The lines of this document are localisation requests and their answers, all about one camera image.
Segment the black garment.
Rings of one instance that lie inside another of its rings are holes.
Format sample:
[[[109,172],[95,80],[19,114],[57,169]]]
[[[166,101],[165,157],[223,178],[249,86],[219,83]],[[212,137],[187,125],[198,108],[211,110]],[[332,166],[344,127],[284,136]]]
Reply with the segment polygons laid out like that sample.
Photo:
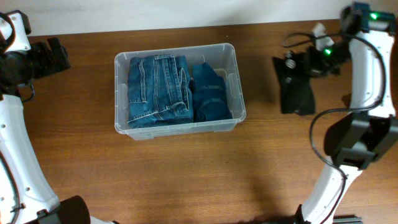
[[[281,113],[295,113],[299,116],[315,114],[315,98],[302,56],[273,57],[272,63],[280,86]]]

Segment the dark blue jeans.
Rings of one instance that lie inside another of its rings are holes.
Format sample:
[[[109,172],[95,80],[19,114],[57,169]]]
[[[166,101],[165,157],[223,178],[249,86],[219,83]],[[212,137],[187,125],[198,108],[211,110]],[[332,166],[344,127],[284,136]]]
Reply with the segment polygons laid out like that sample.
[[[129,127],[192,123],[190,81],[184,56],[163,54],[132,58],[127,79]]]

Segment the teal blue garment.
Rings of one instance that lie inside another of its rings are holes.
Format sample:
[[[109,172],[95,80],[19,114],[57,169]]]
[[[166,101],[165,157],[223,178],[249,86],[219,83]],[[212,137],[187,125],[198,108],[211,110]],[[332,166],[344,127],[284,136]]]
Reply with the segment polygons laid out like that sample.
[[[192,75],[194,122],[232,119],[224,79],[207,63],[194,65]]]

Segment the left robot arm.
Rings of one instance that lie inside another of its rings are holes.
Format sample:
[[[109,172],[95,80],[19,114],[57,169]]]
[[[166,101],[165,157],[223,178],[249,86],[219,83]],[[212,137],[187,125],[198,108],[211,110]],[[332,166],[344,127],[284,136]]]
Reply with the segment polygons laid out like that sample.
[[[1,55],[1,223],[101,223],[80,196],[58,199],[25,126],[19,87],[69,68],[56,37]]]

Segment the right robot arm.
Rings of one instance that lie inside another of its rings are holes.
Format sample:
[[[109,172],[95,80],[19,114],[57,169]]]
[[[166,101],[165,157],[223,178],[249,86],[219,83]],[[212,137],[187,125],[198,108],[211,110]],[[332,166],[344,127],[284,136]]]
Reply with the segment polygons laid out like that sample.
[[[318,157],[324,168],[309,198],[291,218],[292,223],[360,223],[358,217],[335,217],[335,210],[352,182],[397,142],[397,116],[391,99],[390,59],[397,32],[393,13],[373,11],[354,2],[340,15],[338,42],[323,25],[304,35],[306,51],[274,58],[280,85],[281,111],[315,119],[315,99],[310,80],[338,75],[352,63],[352,91],[341,109],[344,117],[325,134]]]

